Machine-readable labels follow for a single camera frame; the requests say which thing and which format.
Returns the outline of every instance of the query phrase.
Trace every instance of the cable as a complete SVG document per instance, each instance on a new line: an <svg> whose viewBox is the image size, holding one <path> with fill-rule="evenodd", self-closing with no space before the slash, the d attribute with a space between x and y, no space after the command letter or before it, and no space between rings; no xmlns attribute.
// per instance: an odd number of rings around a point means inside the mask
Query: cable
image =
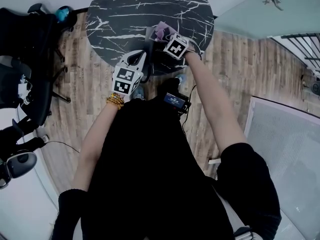
<svg viewBox="0 0 320 240"><path fill-rule="evenodd" d="M196 86L197 86L197 85L194 85L194 86L192 87L192 89L191 89L190 96L189 96L189 101L191 101L191 95L192 95L192 92L193 92L193 90L194 90L194 88L195 88ZM187 111L187 113L186 113L186 118L185 118L185 120L184 120L184 122L183 122L183 124L182 124L182 131L183 131L185 137L187 137L186 130L185 130L185 124L186 124L186 122L187 122L187 120L188 120L189 109L190 109L190 107L188 107L188 111Z"/></svg>
<svg viewBox="0 0 320 240"><path fill-rule="evenodd" d="M68 146L69 148L72 148L75 152L77 152L77 153L80 154L80 152L79 152L78 150L76 150L74 147L72 147L72 146L70 146L70 145L68 145L68 144L66 144L66 143L64 143L64 142L62 142L62 141L51 140L51 141L48 141L46 144L51 143L51 142L64 144L64 145Z"/></svg>

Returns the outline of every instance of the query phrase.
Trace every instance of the round table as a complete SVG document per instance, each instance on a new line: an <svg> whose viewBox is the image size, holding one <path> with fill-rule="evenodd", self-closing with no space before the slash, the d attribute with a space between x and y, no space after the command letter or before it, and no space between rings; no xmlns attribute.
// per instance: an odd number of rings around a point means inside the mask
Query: round table
<svg viewBox="0 0 320 240"><path fill-rule="evenodd" d="M93 0L86 19L86 33L95 52L115 66L133 50L144 49L146 27L160 21L182 36L193 39L203 53L214 32L214 15L208 0ZM151 74L163 75L187 67L162 51L153 53Z"/></svg>

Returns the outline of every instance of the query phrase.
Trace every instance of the small screen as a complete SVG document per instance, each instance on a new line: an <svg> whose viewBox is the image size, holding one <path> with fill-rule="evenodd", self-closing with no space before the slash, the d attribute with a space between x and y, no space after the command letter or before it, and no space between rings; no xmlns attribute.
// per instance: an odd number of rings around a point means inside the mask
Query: small screen
<svg viewBox="0 0 320 240"><path fill-rule="evenodd" d="M170 93L167 93L164 97L164 101L166 103L169 103L171 105L174 105L175 107L181 109L184 104L185 104L185 100L181 99L181 98L178 98Z"/></svg>

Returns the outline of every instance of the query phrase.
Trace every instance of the beaded bracelet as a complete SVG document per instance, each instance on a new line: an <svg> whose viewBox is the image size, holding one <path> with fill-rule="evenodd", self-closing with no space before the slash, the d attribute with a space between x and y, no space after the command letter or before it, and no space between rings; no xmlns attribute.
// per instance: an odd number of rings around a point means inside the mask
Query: beaded bracelet
<svg viewBox="0 0 320 240"><path fill-rule="evenodd" d="M105 100L106 103L114 104L118 107L118 110L120 110L124 106L124 99L120 97L118 93L113 92L109 98Z"/></svg>

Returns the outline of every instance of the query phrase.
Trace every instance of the wooden floor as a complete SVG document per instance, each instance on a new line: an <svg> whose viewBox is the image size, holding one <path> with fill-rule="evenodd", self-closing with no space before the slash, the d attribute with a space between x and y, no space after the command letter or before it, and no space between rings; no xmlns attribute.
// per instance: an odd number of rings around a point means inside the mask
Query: wooden floor
<svg viewBox="0 0 320 240"><path fill-rule="evenodd" d="M71 98L66 104L52 99L50 116L44 129L52 141L65 142L80 150L88 129L105 104L112 84L112 67L107 65L91 48L85 31L86 14L78 15L72 33L65 33L60 49L65 54L68 73L59 77L54 87L58 93ZM303 101L301 75L312 77L305 66L288 51L270 39L250 40L237 35L214 32L203 61L228 92L238 122L244 129L251 96L280 102L320 116L316 102ZM56 69L62 64L56 63ZM189 96L194 86L190 69L184 69L187 83L180 90ZM146 97L156 95L156 86L172 75L151 77L144 85ZM193 155L202 170L210 175L208 160L218 156L217 146L206 119L197 89L192 93L192 107L185 126ZM61 193L70 187L79 154L71 148L48 143L42 148L44 159L57 190Z"/></svg>

